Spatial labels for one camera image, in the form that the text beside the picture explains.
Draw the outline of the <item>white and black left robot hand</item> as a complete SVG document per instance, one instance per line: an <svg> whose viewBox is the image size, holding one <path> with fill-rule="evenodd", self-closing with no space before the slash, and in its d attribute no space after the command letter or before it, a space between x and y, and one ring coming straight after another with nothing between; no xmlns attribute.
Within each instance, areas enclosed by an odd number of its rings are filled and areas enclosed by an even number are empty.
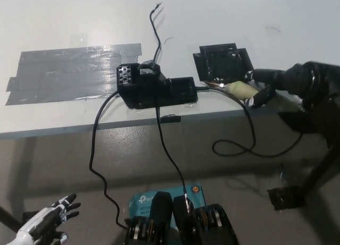
<svg viewBox="0 0 340 245"><path fill-rule="evenodd" d="M40 210L18 230L10 244L64 244L68 235L57 228L79 215L76 209L81 204L74 202L76 198L73 193Z"/></svg>

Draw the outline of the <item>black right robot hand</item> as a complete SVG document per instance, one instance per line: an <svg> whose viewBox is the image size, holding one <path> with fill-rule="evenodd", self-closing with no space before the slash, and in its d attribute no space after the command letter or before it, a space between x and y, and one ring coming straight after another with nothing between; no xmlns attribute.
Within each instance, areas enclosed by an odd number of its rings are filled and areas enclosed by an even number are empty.
<svg viewBox="0 0 340 245"><path fill-rule="evenodd" d="M255 69L247 72L245 79L296 95L302 99L303 107L308 109L329 94L327 72L326 64L308 61L297 63L287 70Z"/></svg>

